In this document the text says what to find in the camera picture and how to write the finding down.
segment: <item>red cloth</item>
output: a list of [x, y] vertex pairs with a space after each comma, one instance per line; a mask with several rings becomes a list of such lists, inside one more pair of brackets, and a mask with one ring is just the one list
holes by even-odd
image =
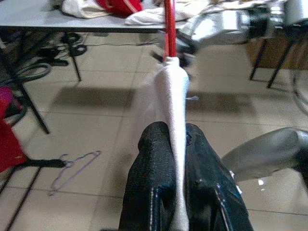
[[4, 121], [5, 111], [12, 98], [10, 88], [0, 88], [0, 172], [26, 161], [26, 156], [11, 127]]
[[129, 16], [132, 13], [142, 11], [139, 0], [96, 0], [99, 5], [109, 13], [116, 13], [121, 16]]

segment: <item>tile floor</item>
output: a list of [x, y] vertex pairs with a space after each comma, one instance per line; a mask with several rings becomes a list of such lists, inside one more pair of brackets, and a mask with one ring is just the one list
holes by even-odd
[[[89, 36], [86, 43], [135, 43], [137, 34]], [[99, 231], [116, 229], [127, 173], [137, 153], [131, 143], [132, 96], [157, 63], [149, 56], [156, 46], [93, 46], [78, 58], [83, 81], [70, 65], [55, 67], [43, 79], [26, 84], [51, 130], [45, 135], [33, 115], [14, 127], [24, 150], [33, 158], [74, 159], [94, 150], [102, 155], [82, 174], [49, 197], [59, 170], [43, 169], [13, 231]], [[289, 89], [288, 71], [281, 71], [266, 89], [272, 70], [259, 69], [249, 81], [251, 66], [244, 46], [202, 49], [193, 65], [187, 120], [198, 125], [219, 156], [278, 128], [308, 129], [308, 118], [297, 108]], [[0, 230], [12, 215], [35, 168], [16, 173], [0, 197]], [[308, 195], [298, 173], [285, 169], [272, 177], [240, 183], [255, 231], [303, 231], [308, 226]]]

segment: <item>metal table leg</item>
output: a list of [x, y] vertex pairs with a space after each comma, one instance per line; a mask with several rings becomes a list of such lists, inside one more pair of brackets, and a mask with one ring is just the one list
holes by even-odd
[[261, 61], [263, 52], [264, 52], [264, 50], [266, 48], [267, 42], [268, 42], [267, 39], [263, 40], [263, 44], [262, 44], [262, 47], [261, 47], [261, 49], [259, 51], [259, 54], [257, 56], [256, 62], [255, 62], [255, 65], [254, 65], [254, 69], [252, 70], [252, 72], [250, 74], [250, 77], [249, 77], [250, 80], [253, 80], [253, 78], [254, 78], [255, 72], [256, 72], [256, 70], [257, 70], [257, 68], [259, 66], [259, 63]]
[[78, 81], [80, 82], [81, 81], [80, 71], [79, 71], [79, 68], [78, 68], [78, 65], [77, 65], [76, 58], [75, 58], [75, 56], [72, 55], [72, 46], [73, 46], [73, 44], [71, 43], [67, 32], [64, 33], [64, 36], [65, 36], [65, 39], [67, 41], [69, 56], [71, 56], [71, 58], [72, 58], [72, 61], [73, 61], [73, 64], [74, 64], [74, 68], [75, 68], [75, 72], [77, 74]]
[[35, 114], [39, 124], [41, 125], [41, 127], [43, 128], [44, 132], [46, 134], [49, 134], [49, 129], [47, 128], [43, 118], [40, 116], [38, 110], [36, 109], [35, 105], [33, 104], [28, 92], [26, 91], [26, 89], [24, 88], [23, 84], [18, 82], [18, 77], [16, 76], [16, 72], [10, 62], [10, 60], [8, 59], [8, 57], [5, 55], [4, 50], [2, 48], [0, 48], [0, 58], [2, 58], [3, 62], [4, 62], [4, 67], [7, 70], [8, 74], [11, 76], [12, 79], [16, 80], [16, 86], [18, 87], [18, 89], [21, 91], [22, 95], [24, 96], [24, 98], [26, 99], [27, 103], [29, 104], [29, 106], [31, 107], [33, 113]]
[[275, 78], [276, 78], [276, 76], [277, 76], [281, 66], [284, 63], [285, 58], [287, 57], [287, 55], [288, 55], [288, 53], [290, 51], [290, 48], [293, 46], [293, 44], [294, 44], [294, 40], [290, 40], [288, 42], [288, 45], [287, 45], [286, 49], [284, 50], [284, 53], [283, 53], [282, 57], [280, 58], [280, 60], [279, 60], [279, 62], [277, 64], [277, 67], [276, 67], [273, 75], [271, 76], [270, 80], [268, 81], [267, 88], [270, 88], [272, 86], [272, 84], [273, 84], [273, 82], [274, 82], [274, 80], [275, 80]]

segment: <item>red broom handle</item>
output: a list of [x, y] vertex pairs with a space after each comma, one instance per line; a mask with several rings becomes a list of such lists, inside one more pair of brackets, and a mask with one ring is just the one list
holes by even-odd
[[177, 56], [176, 48], [176, 29], [175, 29], [175, 0], [164, 0], [165, 19], [166, 19], [166, 55], [169, 57]]

